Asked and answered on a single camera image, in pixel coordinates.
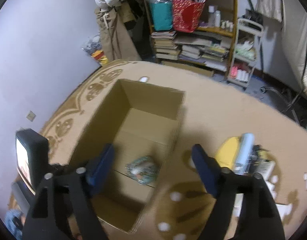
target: silver bolt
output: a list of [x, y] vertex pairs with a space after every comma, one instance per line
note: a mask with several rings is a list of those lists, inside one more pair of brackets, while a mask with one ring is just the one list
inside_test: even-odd
[[261, 175], [260, 173], [255, 173], [255, 174], [254, 174], [254, 177], [255, 177], [256, 179], [261, 179], [261, 178], [262, 178], [262, 175]]
[[86, 172], [86, 168], [85, 167], [80, 167], [76, 169], [76, 173], [78, 174], [83, 174]]
[[45, 179], [51, 179], [52, 177], [53, 177], [53, 174], [50, 172], [45, 174]]
[[231, 170], [227, 167], [222, 167], [221, 172], [224, 173], [224, 174], [229, 174], [231, 172]]

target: red patterned basket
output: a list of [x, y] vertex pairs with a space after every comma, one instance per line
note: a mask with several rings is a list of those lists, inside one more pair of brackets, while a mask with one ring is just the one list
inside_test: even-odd
[[173, 28], [179, 32], [192, 33], [199, 25], [205, 3], [189, 0], [172, 0]]

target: illuminated screen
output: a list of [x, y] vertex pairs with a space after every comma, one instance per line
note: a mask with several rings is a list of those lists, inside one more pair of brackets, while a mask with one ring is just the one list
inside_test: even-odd
[[31, 184], [27, 150], [18, 139], [16, 139], [15, 146], [17, 151], [19, 170], [21, 171], [23, 176], [27, 179], [27, 181]]

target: wall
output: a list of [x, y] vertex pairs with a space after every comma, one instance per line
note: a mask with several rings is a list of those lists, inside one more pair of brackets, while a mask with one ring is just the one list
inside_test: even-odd
[[[252, 0], [252, 3], [255, 7], [257, 0]], [[246, 8], [250, 9], [248, 0], [238, 0], [238, 17], [245, 14]], [[300, 87], [282, 50], [282, 24], [277, 20], [264, 17], [263, 25], [265, 28], [263, 37], [264, 71], [298, 91]]]
[[[81, 45], [98, 33], [94, 0], [7, 0], [0, 11], [0, 216], [17, 176], [15, 131], [39, 131], [97, 63]], [[29, 111], [37, 117], [26, 119]]]

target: open cardboard box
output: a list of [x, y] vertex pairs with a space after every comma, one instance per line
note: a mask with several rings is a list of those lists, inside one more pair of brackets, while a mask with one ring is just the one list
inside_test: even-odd
[[178, 127], [184, 92], [119, 79], [86, 125], [70, 165], [95, 156], [113, 143], [115, 160], [103, 192], [92, 199], [98, 217], [125, 232], [136, 231], [159, 180], [140, 185], [127, 177], [126, 164], [151, 156], [160, 173], [167, 167]]

